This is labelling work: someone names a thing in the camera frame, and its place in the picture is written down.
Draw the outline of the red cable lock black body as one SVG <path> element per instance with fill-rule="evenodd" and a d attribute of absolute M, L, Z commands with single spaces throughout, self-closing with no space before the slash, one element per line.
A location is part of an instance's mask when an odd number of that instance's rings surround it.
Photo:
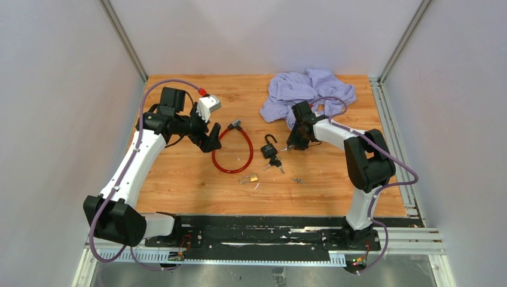
<path fill-rule="evenodd" d="M 228 135 L 230 132 L 236 133 L 236 140 L 243 139 L 243 149 L 238 147 L 238 143 L 232 141 L 233 147 L 226 148 L 226 151 L 231 152 L 230 155 L 216 155 L 216 151 L 212 152 L 211 159 L 213 165 L 222 173 L 236 174 L 246 170 L 252 163 L 254 158 L 254 145 L 252 139 L 247 134 L 246 130 L 242 127 L 241 120 L 234 120 L 231 122 L 223 132 L 219 135 L 219 139 Z"/>

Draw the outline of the black padlock body with shackle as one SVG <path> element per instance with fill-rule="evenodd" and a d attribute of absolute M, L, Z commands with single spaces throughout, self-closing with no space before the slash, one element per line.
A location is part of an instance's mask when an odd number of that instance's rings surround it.
<path fill-rule="evenodd" d="M 266 144 L 261 147 L 261 153 L 265 159 L 271 159 L 274 160 L 276 158 L 276 155 L 278 153 L 277 149 L 273 145 L 273 143 L 270 141 L 270 139 L 273 140 L 274 143 L 277 143 L 276 138 L 271 134 L 266 134 L 264 136 L 264 139 L 266 141 Z"/>

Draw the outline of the small brass padlock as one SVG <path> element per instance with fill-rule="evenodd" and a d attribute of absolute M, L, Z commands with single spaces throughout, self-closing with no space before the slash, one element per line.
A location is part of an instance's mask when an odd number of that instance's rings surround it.
<path fill-rule="evenodd" d="M 256 173 L 252 173 L 247 176 L 242 176 L 241 178 L 238 179 L 239 184 L 249 184 L 249 183 L 253 183 L 253 182 L 257 182 L 257 181 L 258 181 L 258 175 Z"/>

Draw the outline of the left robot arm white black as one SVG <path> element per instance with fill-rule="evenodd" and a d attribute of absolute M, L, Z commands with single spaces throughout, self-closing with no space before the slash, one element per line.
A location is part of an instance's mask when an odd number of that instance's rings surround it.
<path fill-rule="evenodd" d="M 187 137 L 203 153 L 221 148 L 220 124 L 208 128 L 211 114 L 221 107 L 220 100 L 203 92 L 189 115 L 182 115 L 187 94 L 180 89 L 162 89 L 159 103 L 140 117 L 133 142 L 111 181 L 99 195 L 85 199 L 83 208 L 92 237 L 131 247 L 158 236 L 169 247 L 182 242 L 177 215 L 140 213 L 135 207 L 148 172 L 171 137 Z"/>

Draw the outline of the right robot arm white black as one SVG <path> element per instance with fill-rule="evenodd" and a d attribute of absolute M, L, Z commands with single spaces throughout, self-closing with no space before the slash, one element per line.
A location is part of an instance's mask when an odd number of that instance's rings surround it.
<path fill-rule="evenodd" d="M 290 150 L 306 150 L 326 142 L 344 151 L 348 177 L 354 187 L 352 205 L 337 239 L 357 249 L 372 235 L 372 216 L 380 188 L 396 173 L 383 134 L 378 129 L 356 130 L 313 112 L 308 102 L 292 106 L 295 124 L 286 141 Z"/>

